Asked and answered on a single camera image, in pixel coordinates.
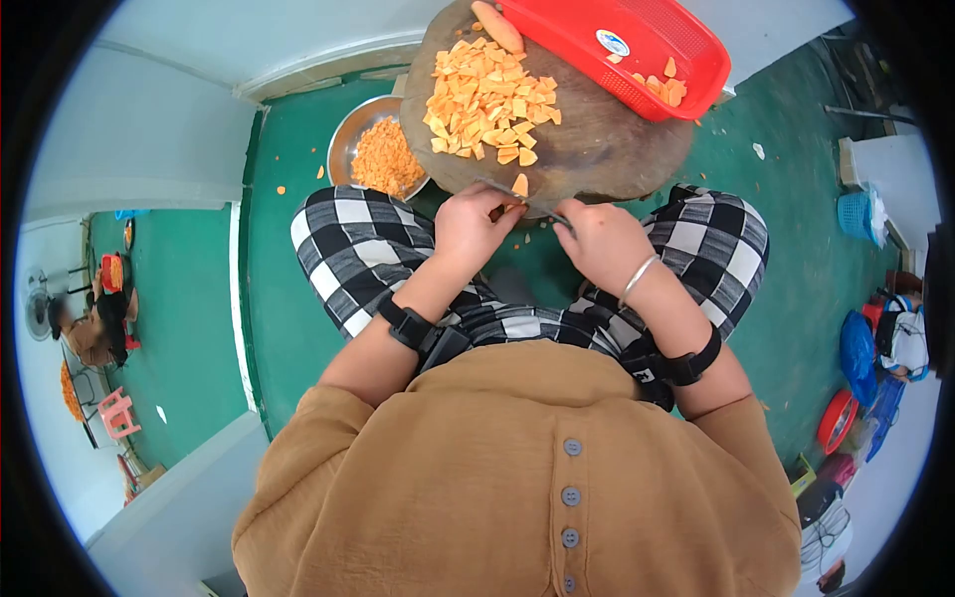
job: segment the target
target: black and white checkered pants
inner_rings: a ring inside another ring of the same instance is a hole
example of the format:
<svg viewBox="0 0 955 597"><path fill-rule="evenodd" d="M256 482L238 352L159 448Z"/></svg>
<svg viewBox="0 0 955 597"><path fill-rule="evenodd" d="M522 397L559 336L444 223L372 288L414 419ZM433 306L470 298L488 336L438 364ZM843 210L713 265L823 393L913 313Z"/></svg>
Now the black and white checkered pants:
<svg viewBox="0 0 955 597"><path fill-rule="evenodd" d="M677 184L669 203L643 225L725 340L763 279L769 258L763 219L735 195ZM435 252L430 220L384 193L346 185L312 193L295 212L291 237L312 289L346 339ZM615 296L591 284L567 309L550 309L503 303L479 279L438 325L459 326L474 346L547 338L618 360L645 329L633 310L617 309Z"/></svg>

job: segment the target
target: stainless steel bowl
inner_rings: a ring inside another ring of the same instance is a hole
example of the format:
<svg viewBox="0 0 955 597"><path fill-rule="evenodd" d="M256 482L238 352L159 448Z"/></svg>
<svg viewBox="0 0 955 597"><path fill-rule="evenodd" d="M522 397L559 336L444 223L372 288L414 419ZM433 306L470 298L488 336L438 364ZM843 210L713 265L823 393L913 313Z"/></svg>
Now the stainless steel bowl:
<svg viewBox="0 0 955 597"><path fill-rule="evenodd" d="M351 177L351 161L358 155L361 134L387 117L398 120L401 96L378 96L359 104L342 120L329 144L328 171L332 184L358 184ZM413 197L431 179L427 174L418 179L405 195L405 201Z"/></svg>

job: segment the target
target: right hand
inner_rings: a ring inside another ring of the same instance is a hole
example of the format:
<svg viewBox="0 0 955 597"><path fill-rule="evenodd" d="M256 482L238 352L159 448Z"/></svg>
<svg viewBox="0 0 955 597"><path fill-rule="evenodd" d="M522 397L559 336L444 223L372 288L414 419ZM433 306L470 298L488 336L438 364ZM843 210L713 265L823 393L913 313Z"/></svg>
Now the right hand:
<svg viewBox="0 0 955 597"><path fill-rule="evenodd" d="M98 267L93 277L93 293L98 294L103 290L103 268Z"/></svg>
<svg viewBox="0 0 955 597"><path fill-rule="evenodd" d="M597 288L616 297L640 265L656 254L644 227L625 209L610 203L585 205L565 199L557 213L574 226L575 239L563 224L554 232L574 267Z"/></svg>

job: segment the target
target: pink plastic stool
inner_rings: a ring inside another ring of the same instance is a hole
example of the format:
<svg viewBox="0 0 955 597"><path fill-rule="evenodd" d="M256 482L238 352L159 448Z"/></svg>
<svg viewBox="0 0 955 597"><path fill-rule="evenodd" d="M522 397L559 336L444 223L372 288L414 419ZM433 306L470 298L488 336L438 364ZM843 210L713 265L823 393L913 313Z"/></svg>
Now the pink plastic stool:
<svg viewBox="0 0 955 597"><path fill-rule="evenodd" d="M132 407L133 400L129 396L122 395L122 386L119 386L115 392L103 398L96 405L99 416L103 419L103 426L106 427L106 433L113 439L126 437L142 429L142 427L133 424L133 417L129 412Z"/></svg>

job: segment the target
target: green floor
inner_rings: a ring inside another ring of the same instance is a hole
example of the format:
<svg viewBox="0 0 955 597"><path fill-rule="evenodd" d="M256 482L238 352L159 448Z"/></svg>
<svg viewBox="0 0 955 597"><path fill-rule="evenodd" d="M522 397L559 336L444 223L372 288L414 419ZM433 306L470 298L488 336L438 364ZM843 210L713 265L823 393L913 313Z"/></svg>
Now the green floor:
<svg viewBox="0 0 955 597"><path fill-rule="evenodd" d="M229 210L154 210L136 217L132 250L142 347L108 366L112 388L133 398L140 459L166 468L247 410L229 310ZM96 214L95 262L122 250L122 223ZM159 417L157 406L165 412Z"/></svg>
<svg viewBox="0 0 955 597"><path fill-rule="evenodd" d="M292 211L329 184L327 178L316 180L316 173L340 119L391 87L391 82L354 80L269 102L254 164L248 275L256 361L273 431L288 421L299 397L342 347L295 259L288 237ZM839 325L897 264L898 251L879 251L838 228L837 139L846 132L821 109L836 102L809 48L784 57L736 91L737 98L700 118L690 155L663 192L622 204L645 216L674 183L686 181L737 194L759 209L770 229L769 268L730 345L766 404L780 458L789 464L803 451L818 464L815 429L830 396L844 385ZM765 160L756 155L754 142L762 144ZM284 195L277 193L280 185L287 189ZM433 189L424 195L413 204L433 215L441 193ZM525 245L528 231L532 242ZM517 265L541 304L570 302L581 276L550 229L515 231L502 247L486 273Z"/></svg>

